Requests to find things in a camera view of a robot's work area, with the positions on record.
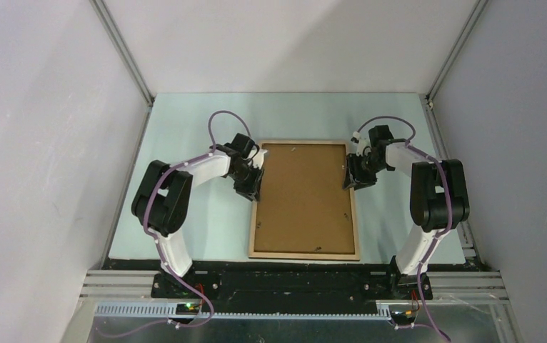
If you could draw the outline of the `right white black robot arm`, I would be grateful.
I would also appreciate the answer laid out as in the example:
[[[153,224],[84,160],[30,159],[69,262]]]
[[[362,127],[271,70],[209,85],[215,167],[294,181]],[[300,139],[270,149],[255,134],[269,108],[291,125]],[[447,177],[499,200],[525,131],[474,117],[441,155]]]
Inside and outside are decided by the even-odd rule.
[[[392,257],[387,292],[403,299],[420,284],[440,241],[467,220],[470,204],[461,161],[440,160],[397,139],[387,125],[360,132],[351,138],[356,146],[346,156],[344,189],[364,189],[377,182],[382,171],[400,171],[411,180],[409,211],[413,220],[405,244]]]

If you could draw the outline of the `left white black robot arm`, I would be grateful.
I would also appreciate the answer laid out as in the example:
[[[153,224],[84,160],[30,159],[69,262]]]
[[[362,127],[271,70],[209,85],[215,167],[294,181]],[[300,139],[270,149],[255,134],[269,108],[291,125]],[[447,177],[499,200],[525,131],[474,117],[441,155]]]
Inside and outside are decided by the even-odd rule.
[[[192,190],[212,179],[230,178],[234,191],[251,202],[260,200],[264,162],[268,151],[253,139],[237,134],[232,142],[214,144],[211,150],[177,165],[152,161],[131,204],[131,213],[156,245],[169,289],[178,297],[195,292],[196,278],[188,273],[192,259],[181,230]]]

